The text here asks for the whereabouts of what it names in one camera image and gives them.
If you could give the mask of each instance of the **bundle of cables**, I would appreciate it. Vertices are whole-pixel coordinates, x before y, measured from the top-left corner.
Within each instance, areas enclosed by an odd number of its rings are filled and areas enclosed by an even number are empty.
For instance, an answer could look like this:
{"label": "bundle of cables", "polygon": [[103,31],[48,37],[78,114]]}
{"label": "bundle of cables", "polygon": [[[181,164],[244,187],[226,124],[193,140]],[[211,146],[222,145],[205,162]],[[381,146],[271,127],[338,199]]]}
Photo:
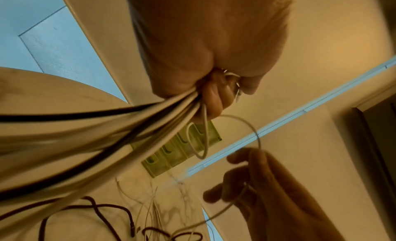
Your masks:
{"label": "bundle of cables", "polygon": [[[45,208],[1,228],[0,239],[18,230],[31,227],[65,209],[103,183],[114,179],[128,167],[148,158],[188,124],[199,109],[204,124],[205,150],[202,156],[198,153],[196,155],[203,159],[207,155],[209,146],[206,107],[195,88],[160,103],[123,109],[56,115],[0,115],[0,123],[54,122],[117,116],[96,125],[65,132],[0,138],[0,180],[76,154],[100,151],[95,156],[63,172],[0,191],[0,204],[21,203],[68,193],[66,197],[53,201]],[[239,120],[255,131],[248,122]],[[96,166],[124,145],[143,139],[145,141],[142,145],[103,170],[80,181],[55,187]],[[170,235],[169,239],[173,239],[178,233]]]}

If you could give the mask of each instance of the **led strip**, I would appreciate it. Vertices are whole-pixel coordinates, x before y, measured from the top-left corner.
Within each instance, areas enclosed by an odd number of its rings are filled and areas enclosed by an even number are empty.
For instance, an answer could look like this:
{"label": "led strip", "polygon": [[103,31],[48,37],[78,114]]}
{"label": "led strip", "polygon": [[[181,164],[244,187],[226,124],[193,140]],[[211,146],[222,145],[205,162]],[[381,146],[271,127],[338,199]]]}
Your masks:
{"label": "led strip", "polygon": [[[352,79],[351,81],[341,85],[340,87],[332,90],[331,92],[321,96],[320,98],[317,98],[316,100],[314,100],[314,101],[290,112],[289,114],[279,118],[278,120],[273,121],[272,123],[264,126],[263,128],[261,128],[260,130],[257,131],[259,133],[259,136],[262,137],[262,136],[270,133],[271,131],[283,126],[284,124],[287,124],[288,122],[298,118],[301,115],[304,115],[308,111],[324,104],[325,102],[335,98],[336,96],[357,86],[358,84],[361,84],[364,81],[378,75],[379,73],[387,70],[388,68],[391,68],[394,65],[396,65],[396,56],[394,56],[390,60],[384,62],[383,64],[380,64],[379,66],[367,71],[366,73],[358,76],[357,78]],[[186,173],[180,179],[184,179],[186,177],[190,177],[190,176],[194,175],[195,173],[202,170],[203,168],[210,166],[214,162],[217,162],[218,160],[228,156],[229,154],[250,144],[251,142],[253,142],[255,140],[256,140],[256,135],[254,133],[244,137],[243,139],[233,143],[232,145],[224,148],[223,150],[217,152],[216,154],[214,154],[214,155],[206,158],[205,160],[197,163],[196,165],[192,166],[191,168],[189,168],[186,171]]]}

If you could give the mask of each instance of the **green electrical box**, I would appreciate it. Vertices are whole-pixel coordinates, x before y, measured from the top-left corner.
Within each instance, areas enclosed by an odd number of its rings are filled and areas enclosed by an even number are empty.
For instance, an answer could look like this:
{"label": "green electrical box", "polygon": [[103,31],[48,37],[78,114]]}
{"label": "green electrical box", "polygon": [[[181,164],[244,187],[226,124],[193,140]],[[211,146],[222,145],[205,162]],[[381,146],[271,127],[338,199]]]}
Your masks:
{"label": "green electrical box", "polygon": [[[187,126],[184,126],[169,142],[142,161],[142,165],[151,177],[156,177],[194,156],[194,152],[187,142],[186,128]],[[208,130],[209,146],[222,140],[211,121],[208,122]],[[189,129],[189,137],[197,152],[204,149],[203,125],[192,125]],[[143,142],[144,140],[132,144],[132,148],[135,149]]]}

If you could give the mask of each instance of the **hand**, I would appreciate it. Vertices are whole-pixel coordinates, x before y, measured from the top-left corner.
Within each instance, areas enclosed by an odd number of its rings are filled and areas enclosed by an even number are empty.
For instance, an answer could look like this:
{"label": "hand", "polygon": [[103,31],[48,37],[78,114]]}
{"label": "hand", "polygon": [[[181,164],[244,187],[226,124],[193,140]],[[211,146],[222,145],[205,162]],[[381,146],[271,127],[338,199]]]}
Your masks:
{"label": "hand", "polygon": [[247,165],[228,171],[223,183],[206,191],[208,203],[231,202],[250,183],[235,205],[244,216],[252,241],[344,241],[315,199],[269,153],[241,149],[228,162]]}
{"label": "hand", "polygon": [[160,97],[202,87],[208,118],[230,106],[235,78],[253,94],[278,60],[292,0],[129,0],[139,51]]}

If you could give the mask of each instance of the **blue light strip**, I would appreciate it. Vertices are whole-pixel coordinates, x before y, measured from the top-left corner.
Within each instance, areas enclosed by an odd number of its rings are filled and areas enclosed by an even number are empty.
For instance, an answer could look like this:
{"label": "blue light strip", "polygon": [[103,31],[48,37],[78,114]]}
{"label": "blue light strip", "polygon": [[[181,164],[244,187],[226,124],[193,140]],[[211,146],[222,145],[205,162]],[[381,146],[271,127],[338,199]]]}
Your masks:
{"label": "blue light strip", "polygon": [[[280,119],[264,126],[260,130],[258,130],[259,136],[262,137],[262,136],[270,133],[271,131],[283,126],[284,124],[287,124],[288,122],[290,122],[290,121],[298,118],[299,116],[307,113],[308,111],[324,104],[325,102],[335,98],[336,96],[357,86],[358,84],[378,75],[379,73],[385,71],[388,68],[391,68],[394,65],[396,65],[396,56],[394,56],[390,60],[386,61],[385,63],[371,69],[370,71],[362,74],[361,76],[341,85],[337,89],[332,90],[331,92],[325,94],[324,96],[321,96],[320,98],[304,105],[303,107],[300,107],[297,110],[290,112],[286,116],[283,116]],[[192,166],[191,168],[189,168],[186,171],[185,176],[190,177],[190,176],[194,175],[195,173],[202,170],[203,168],[210,166],[214,162],[217,162],[218,160],[222,159],[223,157],[226,157],[227,155],[250,144],[251,142],[253,142],[255,140],[256,140],[256,135],[254,133],[244,137],[243,139],[233,143],[232,145],[224,148],[223,150],[217,152],[216,154],[214,154],[214,155],[208,157],[207,159]]]}

